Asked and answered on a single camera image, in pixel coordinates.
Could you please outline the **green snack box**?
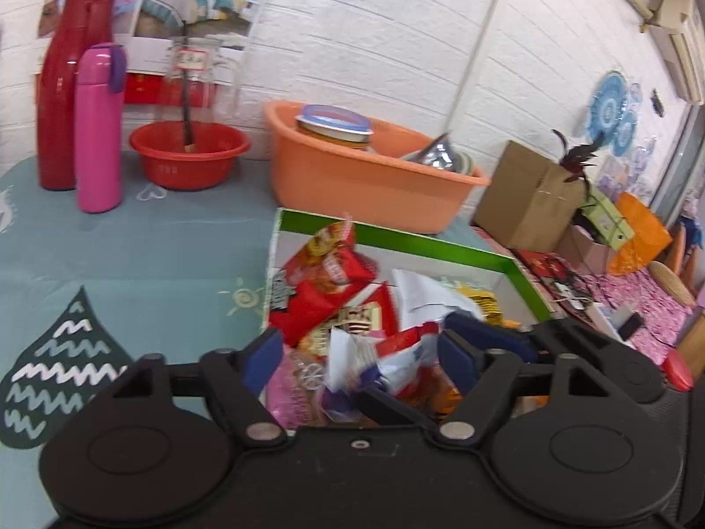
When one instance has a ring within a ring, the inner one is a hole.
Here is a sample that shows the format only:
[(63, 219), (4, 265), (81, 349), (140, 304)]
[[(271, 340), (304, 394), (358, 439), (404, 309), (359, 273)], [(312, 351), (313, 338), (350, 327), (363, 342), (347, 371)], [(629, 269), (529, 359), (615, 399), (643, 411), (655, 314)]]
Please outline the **green snack box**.
[[(266, 322), (272, 276), (312, 235), (342, 220), (290, 209), (277, 210), (267, 258)], [(435, 388), (423, 405), (412, 407), (379, 388), (367, 386), (357, 396), (362, 418), (354, 423), (332, 423), (320, 407), (320, 394), (324, 389), (327, 348), (335, 328), (351, 335), (387, 338), (428, 321), (440, 325), (441, 335), (443, 319), (455, 310), (466, 310), (472, 317), (485, 321), (475, 302), (456, 291), (460, 284), (491, 291), (502, 310), (502, 327), (508, 330), (522, 332), (551, 318), (549, 302), (539, 293), (537, 285), (529, 281), (519, 263), (506, 254), (352, 223), (356, 251), (378, 264), (378, 276), (331, 319), (305, 335), (296, 347), (283, 342), (283, 359), (265, 386), (264, 401), (286, 430), (300, 426), (375, 424), (375, 418), (363, 411), (371, 402), (363, 394), (367, 389), (400, 402), (405, 410), (417, 411), (430, 421), (445, 418), (458, 405), (460, 393), (438, 362), (434, 369)]]

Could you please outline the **white blue snack packet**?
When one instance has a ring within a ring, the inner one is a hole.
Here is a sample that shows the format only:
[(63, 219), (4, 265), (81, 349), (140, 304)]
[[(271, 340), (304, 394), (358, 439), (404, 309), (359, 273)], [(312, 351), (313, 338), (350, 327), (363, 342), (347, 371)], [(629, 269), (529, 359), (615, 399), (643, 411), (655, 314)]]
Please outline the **white blue snack packet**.
[(359, 421), (362, 411), (357, 396), (367, 386), (412, 407), (423, 405), (435, 388), (439, 335), (435, 321), (387, 338), (332, 330), (320, 394), (324, 416), (332, 423)]

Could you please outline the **green small box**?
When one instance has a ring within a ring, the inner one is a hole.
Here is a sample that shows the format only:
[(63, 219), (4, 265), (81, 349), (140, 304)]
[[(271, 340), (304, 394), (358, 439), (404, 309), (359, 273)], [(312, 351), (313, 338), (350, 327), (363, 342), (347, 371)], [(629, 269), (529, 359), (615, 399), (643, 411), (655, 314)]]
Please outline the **green small box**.
[(590, 188), (589, 197), (582, 204), (581, 212), (604, 239), (605, 245), (613, 251), (619, 251), (635, 236), (635, 231), (626, 217), (616, 209), (604, 192), (594, 186)]

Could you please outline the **orange bag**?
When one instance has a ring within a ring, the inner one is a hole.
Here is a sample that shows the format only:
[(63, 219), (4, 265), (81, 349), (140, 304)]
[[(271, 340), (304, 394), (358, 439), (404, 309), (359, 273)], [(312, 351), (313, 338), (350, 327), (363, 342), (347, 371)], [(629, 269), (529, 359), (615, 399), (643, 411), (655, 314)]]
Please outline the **orange bag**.
[(634, 236), (625, 242), (607, 266), (614, 276), (625, 276), (646, 268), (672, 242), (672, 236), (658, 217), (637, 197), (623, 192), (616, 200)]

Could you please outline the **pink thermos bottle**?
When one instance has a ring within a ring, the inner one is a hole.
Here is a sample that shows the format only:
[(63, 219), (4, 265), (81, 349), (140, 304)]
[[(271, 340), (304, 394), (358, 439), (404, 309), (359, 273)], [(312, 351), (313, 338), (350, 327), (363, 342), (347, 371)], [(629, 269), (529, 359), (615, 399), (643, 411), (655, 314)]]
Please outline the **pink thermos bottle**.
[(122, 115), (126, 51), (92, 45), (78, 64), (74, 101), (74, 171), (78, 207), (109, 212), (122, 202)]

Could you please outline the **red plastic bowl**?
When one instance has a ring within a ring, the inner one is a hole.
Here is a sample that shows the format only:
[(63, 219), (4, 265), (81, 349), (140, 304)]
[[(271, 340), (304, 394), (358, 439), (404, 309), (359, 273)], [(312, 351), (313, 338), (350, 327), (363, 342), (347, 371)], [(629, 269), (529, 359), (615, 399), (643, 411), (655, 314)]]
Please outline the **red plastic bowl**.
[(167, 190), (210, 189), (227, 179), (235, 160), (251, 147), (249, 135), (221, 123), (193, 123), (191, 141), (184, 136), (177, 121), (146, 124), (130, 134), (150, 182)]

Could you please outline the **steel bowl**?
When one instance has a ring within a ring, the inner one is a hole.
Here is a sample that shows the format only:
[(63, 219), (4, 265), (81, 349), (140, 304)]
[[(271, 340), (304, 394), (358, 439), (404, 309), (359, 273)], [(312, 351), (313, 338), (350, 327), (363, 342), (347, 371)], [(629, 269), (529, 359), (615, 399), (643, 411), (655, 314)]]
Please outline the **steel bowl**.
[(448, 133), (434, 138), (428, 146), (404, 155), (403, 160), (458, 175), (469, 175), (473, 170), (470, 155), (457, 150)]

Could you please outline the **orange plastic basin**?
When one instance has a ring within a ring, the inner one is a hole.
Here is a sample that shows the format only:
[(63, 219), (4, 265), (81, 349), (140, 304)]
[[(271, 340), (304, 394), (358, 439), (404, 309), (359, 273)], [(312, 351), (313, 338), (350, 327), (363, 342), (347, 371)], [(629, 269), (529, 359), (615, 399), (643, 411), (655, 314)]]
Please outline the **orange plastic basin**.
[(269, 101), (264, 118), (271, 138), (271, 186), (282, 207), (421, 234), (444, 231), (476, 187), (490, 177), (468, 175), (405, 160), (431, 138), (373, 119), (368, 150), (329, 142), (297, 124), (304, 106)]

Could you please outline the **glass pitcher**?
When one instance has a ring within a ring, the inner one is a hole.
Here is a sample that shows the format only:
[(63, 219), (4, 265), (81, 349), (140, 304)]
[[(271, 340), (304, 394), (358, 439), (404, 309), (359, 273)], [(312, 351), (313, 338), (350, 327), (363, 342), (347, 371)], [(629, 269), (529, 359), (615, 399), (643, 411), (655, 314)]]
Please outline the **glass pitcher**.
[(222, 52), (215, 38), (173, 37), (156, 121), (166, 124), (177, 152), (197, 152), (198, 135), (225, 121), (238, 79), (238, 62)]

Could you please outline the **red snack packet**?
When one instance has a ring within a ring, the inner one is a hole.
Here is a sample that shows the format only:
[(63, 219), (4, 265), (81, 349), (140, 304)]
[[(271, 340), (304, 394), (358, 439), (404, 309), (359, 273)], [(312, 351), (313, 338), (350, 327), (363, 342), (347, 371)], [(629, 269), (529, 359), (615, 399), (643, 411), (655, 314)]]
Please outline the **red snack packet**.
[(296, 347), (373, 283), (378, 271), (373, 259), (356, 251), (350, 217), (329, 224), (272, 276), (267, 322), (282, 333), (284, 344)]

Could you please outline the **yellow snack packet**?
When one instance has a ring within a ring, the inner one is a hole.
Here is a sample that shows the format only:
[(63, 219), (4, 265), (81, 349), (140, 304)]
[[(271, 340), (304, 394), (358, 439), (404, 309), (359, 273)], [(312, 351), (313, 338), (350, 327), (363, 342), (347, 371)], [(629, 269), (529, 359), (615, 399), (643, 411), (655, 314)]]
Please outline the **yellow snack packet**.
[(495, 326), (502, 326), (504, 324), (500, 304), (491, 291), (473, 289), (466, 284), (460, 284), (458, 288), (456, 288), (456, 291), (475, 302), (482, 311), (484, 320), (488, 324)]

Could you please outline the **dark red thermos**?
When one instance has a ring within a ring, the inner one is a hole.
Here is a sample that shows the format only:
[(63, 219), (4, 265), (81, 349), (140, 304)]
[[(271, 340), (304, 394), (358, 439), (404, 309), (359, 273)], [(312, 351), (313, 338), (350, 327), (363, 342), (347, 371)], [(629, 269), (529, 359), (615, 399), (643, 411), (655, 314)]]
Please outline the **dark red thermos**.
[(115, 0), (66, 0), (37, 84), (38, 181), (47, 190), (75, 187), (75, 85), (81, 56), (112, 40)]

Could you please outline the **cardboard box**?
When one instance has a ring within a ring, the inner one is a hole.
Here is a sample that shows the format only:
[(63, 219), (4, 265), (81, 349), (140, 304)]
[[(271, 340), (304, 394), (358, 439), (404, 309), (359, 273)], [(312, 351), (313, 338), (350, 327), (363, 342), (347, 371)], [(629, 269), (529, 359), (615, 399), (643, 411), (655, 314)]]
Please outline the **cardboard box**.
[(519, 142), (510, 141), (472, 222), (508, 249), (551, 252), (586, 199), (586, 183)]

